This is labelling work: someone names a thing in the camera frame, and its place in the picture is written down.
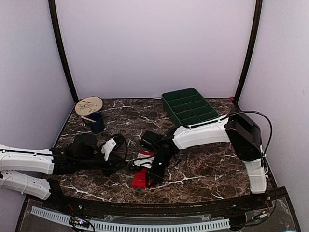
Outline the dark blue cup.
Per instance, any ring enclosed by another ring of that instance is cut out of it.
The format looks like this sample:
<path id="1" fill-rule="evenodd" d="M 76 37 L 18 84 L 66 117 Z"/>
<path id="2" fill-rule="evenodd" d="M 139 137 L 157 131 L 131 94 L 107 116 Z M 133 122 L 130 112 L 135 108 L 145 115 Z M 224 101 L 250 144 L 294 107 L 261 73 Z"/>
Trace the dark blue cup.
<path id="1" fill-rule="evenodd" d="M 100 133 L 104 130 L 104 121 L 102 114 L 99 112 L 91 113 L 88 116 L 89 119 L 93 120 L 94 122 L 89 122 L 88 125 L 93 133 Z"/>

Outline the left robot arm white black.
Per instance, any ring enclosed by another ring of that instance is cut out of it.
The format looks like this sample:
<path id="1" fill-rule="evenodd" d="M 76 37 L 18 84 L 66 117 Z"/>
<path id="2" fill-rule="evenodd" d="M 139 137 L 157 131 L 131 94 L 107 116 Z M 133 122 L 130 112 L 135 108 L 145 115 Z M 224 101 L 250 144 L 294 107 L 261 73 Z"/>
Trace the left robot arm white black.
<path id="1" fill-rule="evenodd" d="M 25 171 L 51 175 L 73 174 L 77 171 L 100 170 L 110 176 L 126 167 L 126 156 L 116 152 L 126 146 L 126 140 L 117 135 L 99 147 L 92 135 L 79 135 L 64 148 L 27 150 L 0 146 L 0 186 L 35 196 L 49 203 L 58 211 L 68 207 L 68 199 L 62 196 L 59 183 L 51 179 L 39 179 Z"/>

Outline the green compartment tray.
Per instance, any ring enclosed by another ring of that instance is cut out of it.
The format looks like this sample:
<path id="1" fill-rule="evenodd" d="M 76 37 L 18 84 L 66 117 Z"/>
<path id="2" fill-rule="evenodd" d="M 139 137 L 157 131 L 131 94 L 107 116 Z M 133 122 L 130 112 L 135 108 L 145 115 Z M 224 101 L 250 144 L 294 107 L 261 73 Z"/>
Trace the green compartment tray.
<path id="1" fill-rule="evenodd" d="M 194 88 L 162 94 L 163 107 L 176 126 L 189 126 L 216 119 L 219 113 Z"/>

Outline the left black frame post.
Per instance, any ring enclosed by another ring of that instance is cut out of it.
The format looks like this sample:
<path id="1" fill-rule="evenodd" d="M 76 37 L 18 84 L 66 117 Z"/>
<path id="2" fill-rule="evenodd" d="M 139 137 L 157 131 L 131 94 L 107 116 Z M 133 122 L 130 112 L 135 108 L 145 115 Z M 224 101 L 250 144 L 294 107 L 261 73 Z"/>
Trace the left black frame post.
<path id="1" fill-rule="evenodd" d="M 60 57 L 60 61 L 61 61 L 61 64 L 62 64 L 64 75 L 65 75 L 65 78 L 66 78 L 66 81 L 67 81 L 73 102 L 77 103 L 79 101 L 79 98 L 78 98 L 78 95 L 77 95 L 75 85 L 73 83 L 73 78 L 72 78 L 72 75 L 71 75 L 71 72 L 70 72 L 69 63 L 68 63 L 66 52 L 65 52 L 65 47 L 64 47 L 64 44 L 63 44 L 63 40 L 62 40 L 62 35 L 61 35 L 61 31 L 60 31 L 60 24 L 59 24 L 59 19 L 58 19 L 58 15 L 57 15 L 57 9 L 56 9 L 56 1 L 55 0 L 49 0 L 48 5 L 49 5 L 49 12 L 50 12 L 50 17 L 51 17 L 51 21 L 52 21 L 52 27 L 53 27 L 53 31 L 54 31 L 56 46 L 57 46 L 57 49 L 58 49 L 58 54 L 59 54 L 59 57 Z"/>

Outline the beige floral plate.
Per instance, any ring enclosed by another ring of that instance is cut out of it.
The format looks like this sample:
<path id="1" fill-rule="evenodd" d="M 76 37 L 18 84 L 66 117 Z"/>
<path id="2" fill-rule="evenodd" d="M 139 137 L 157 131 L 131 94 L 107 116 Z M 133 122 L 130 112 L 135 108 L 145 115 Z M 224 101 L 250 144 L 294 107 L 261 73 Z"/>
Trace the beige floral plate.
<path id="1" fill-rule="evenodd" d="M 87 97 L 80 100 L 74 107 L 74 110 L 79 116 L 88 116 L 101 110 L 103 100 L 99 97 Z"/>

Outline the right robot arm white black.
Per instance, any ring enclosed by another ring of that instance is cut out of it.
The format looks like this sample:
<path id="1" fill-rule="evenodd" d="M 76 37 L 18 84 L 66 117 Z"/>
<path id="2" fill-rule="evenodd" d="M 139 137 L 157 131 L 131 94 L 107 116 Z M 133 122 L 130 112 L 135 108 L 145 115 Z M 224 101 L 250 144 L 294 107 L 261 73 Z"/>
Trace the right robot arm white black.
<path id="1" fill-rule="evenodd" d="M 248 117 L 250 111 L 233 108 L 229 114 L 202 123 L 178 126 L 159 135 L 146 131 L 140 145 L 154 152 L 151 168 L 146 171 L 146 187 L 162 182 L 170 159 L 181 150 L 213 143 L 231 143 L 237 157 L 245 164 L 252 195 L 246 205 L 256 210 L 265 202 L 267 177 L 266 147 L 260 127 Z"/>

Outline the wooden stick in cup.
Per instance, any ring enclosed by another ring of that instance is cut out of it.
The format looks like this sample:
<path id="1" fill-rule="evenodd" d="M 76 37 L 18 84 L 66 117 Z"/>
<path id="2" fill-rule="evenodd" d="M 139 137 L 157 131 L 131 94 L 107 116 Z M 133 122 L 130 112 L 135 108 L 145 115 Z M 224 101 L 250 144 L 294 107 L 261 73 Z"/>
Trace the wooden stick in cup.
<path id="1" fill-rule="evenodd" d="M 86 121 L 89 121 L 89 122 L 92 122 L 92 123 L 95 123 L 95 122 L 96 122 L 95 120 L 92 120 L 92 119 L 87 118 L 87 117 L 85 117 L 85 116 L 81 116 L 81 118 L 82 118 L 83 120 L 86 120 Z"/>

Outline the right black frame post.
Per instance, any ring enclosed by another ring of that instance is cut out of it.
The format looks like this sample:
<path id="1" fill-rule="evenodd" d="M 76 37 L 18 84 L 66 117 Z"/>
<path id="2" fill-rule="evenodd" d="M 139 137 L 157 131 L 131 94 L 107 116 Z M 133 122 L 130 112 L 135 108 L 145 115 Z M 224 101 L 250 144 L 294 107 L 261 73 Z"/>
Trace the right black frame post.
<path id="1" fill-rule="evenodd" d="M 244 59 L 242 71 L 240 74 L 239 78 L 239 83 L 235 92 L 235 95 L 233 97 L 233 104 L 238 105 L 238 102 L 240 100 L 245 81 L 247 78 L 247 74 L 249 71 L 249 67 L 251 64 L 252 56 L 253 56 L 253 51 L 255 47 L 255 42 L 256 42 L 256 37 L 258 34 L 258 28 L 259 28 L 259 23 L 260 23 L 260 17 L 261 17 L 261 12 L 262 12 L 262 6 L 263 6 L 263 0 L 256 0 L 255 1 L 255 9 L 254 9 L 254 14 L 253 14 L 253 23 L 252 23 L 252 28 L 251 28 L 251 33 L 249 37 L 249 42 L 248 42 L 248 47 L 247 47 L 247 52 L 246 56 Z"/>

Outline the black front rail base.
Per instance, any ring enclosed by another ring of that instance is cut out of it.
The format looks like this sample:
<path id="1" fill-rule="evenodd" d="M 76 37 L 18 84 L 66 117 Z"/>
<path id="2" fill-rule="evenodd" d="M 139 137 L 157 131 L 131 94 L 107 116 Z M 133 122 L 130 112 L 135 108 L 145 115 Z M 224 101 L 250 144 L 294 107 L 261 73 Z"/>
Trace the black front rail base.
<path id="1" fill-rule="evenodd" d="M 285 187 L 266 195 L 176 204 L 110 203 L 64 196 L 43 201 L 26 197 L 20 213 L 18 232 L 75 232 L 30 213 L 33 206 L 85 219 L 104 219 L 108 215 L 135 218 L 175 218 L 203 216 L 209 220 L 229 219 L 230 229 L 216 232 L 298 232 L 301 230 Z"/>

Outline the black frame post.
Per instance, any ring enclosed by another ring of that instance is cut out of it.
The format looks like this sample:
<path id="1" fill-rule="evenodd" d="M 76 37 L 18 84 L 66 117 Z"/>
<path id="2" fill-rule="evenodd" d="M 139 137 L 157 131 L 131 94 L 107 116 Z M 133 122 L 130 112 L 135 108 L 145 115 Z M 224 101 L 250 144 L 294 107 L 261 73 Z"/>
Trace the black frame post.
<path id="1" fill-rule="evenodd" d="M 247 52 L 246 56 L 244 59 L 242 71 L 240 74 L 239 78 L 239 83 L 235 92 L 235 95 L 233 97 L 233 104 L 238 105 L 238 102 L 240 100 L 245 81 L 247 78 L 247 74 L 249 71 L 249 67 L 251 64 L 252 56 L 253 56 L 253 51 L 255 47 L 255 42 L 256 42 L 256 37 L 258 34 L 258 28 L 259 28 L 259 23 L 260 23 L 260 17 L 261 17 L 261 12 L 262 12 L 262 6 L 263 6 L 263 0 L 256 0 L 255 1 L 255 9 L 254 9 L 254 14 L 253 14 L 253 23 L 252 23 L 252 28 L 251 28 L 251 33 L 249 37 L 249 42 L 248 42 L 248 47 L 247 47 Z"/>
<path id="2" fill-rule="evenodd" d="M 78 98 L 78 95 L 77 95 L 75 85 L 73 83 L 73 78 L 72 78 L 72 75 L 71 75 L 71 72 L 70 72 L 69 63 L 68 63 L 66 52 L 65 52 L 65 47 L 64 47 L 64 44 L 63 44 L 63 40 L 62 40 L 62 35 L 61 35 L 61 31 L 60 31 L 60 24 L 59 24 L 59 19 L 58 19 L 58 15 L 57 15 L 57 9 L 56 9 L 56 1 L 55 0 L 49 0 L 48 5 L 49 5 L 49 12 L 50 12 L 50 17 L 51 17 L 51 21 L 52 21 L 52 27 L 53 27 L 53 31 L 54 31 L 56 46 L 57 46 L 57 49 L 58 49 L 58 54 L 59 54 L 59 57 L 60 57 L 60 61 L 61 61 L 61 64 L 62 64 L 64 75 L 65 75 L 65 78 L 66 78 L 66 81 L 67 81 L 73 102 L 77 103 L 79 101 L 79 98 Z"/>

